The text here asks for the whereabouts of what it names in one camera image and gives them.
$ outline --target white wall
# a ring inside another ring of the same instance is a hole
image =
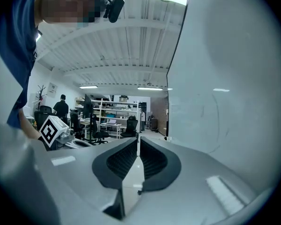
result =
[[[277,182],[281,28],[262,0],[189,0],[168,85],[174,143],[210,154],[257,192]]]
[[[58,87],[55,98],[46,96],[44,99],[44,104],[46,106],[50,106],[51,108],[53,108],[54,105],[60,101],[61,94],[66,96],[66,103],[68,104],[69,108],[74,108],[74,99],[76,97],[83,97],[85,95],[85,92],[82,89],[75,87],[73,83],[69,79],[64,78],[58,70],[53,69],[53,71],[50,71],[36,62],[31,71],[31,76],[29,79],[27,93],[28,104],[26,104],[26,106],[31,108],[33,107],[32,102],[37,100],[35,93],[39,91],[38,85],[40,87],[42,87],[42,85],[46,87],[46,89],[43,91],[43,94],[46,94],[49,83],[53,83]]]

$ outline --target office chair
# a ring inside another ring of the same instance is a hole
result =
[[[75,138],[81,139],[82,134],[81,134],[81,127],[79,125],[79,120],[78,120],[78,114],[75,113],[70,113],[70,118],[71,118],[71,123],[73,124],[73,130],[75,133]]]
[[[136,137],[139,138],[139,134],[136,132],[136,126],[138,121],[134,116],[131,116],[127,120],[127,128],[126,131],[121,133],[122,137]]]
[[[108,141],[102,141],[102,139],[109,137],[109,134],[106,132],[98,132],[98,127],[97,127],[97,123],[96,123],[96,115],[93,115],[93,138],[98,139],[96,142],[92,142],[93,143],[98,143],[98,144],[102,144],[102,143],[108,143]]]
[[[39,131],[46,121],[48,116],[56,116],[55,114],[51,112],[40,112],[40,111],[35,111],[34,112],[34,119],[37,122],[37,130]]]
[[[67,122],[67,117],[60,117],[60,120],[62,120],[65,124],[69,125]]]
[[[40,112],[45,112],[45,113],[52,113],[52,108],[49,106],[40,106],[39,107]]]

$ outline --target black shirt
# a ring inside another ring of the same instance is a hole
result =
[[[64,100],[56,103],[53,109],[56,111],[56,115],[58,117],[65,117],[66,114],[69,112],[69,106]]]

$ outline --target person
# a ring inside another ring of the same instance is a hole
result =
[[[141,130],[145,131],[145,125],[146,125],[146,115],[143,110],[141,110]]]
[[[104,10],[104,0],[4,1],[0,6],[0,84],[8,80],[8,86],[0,86],[0,100],[6,99],[11,106],[4,110],[0,122],[22,129],[28,138],[42,140],[22,109],[37,58],[38,26],[41,22],[85,26],[102,16]]]
[[[61,94],[60,102],[57,102],[53,107],[53,113],[59,118],[66,117],[69,112],[69,106],[66,104],[66,96]]]

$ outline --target laptop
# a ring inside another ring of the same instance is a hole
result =
[[[109,119],[109,121],[106,124],[114,125],[117,123],[116,119]]]

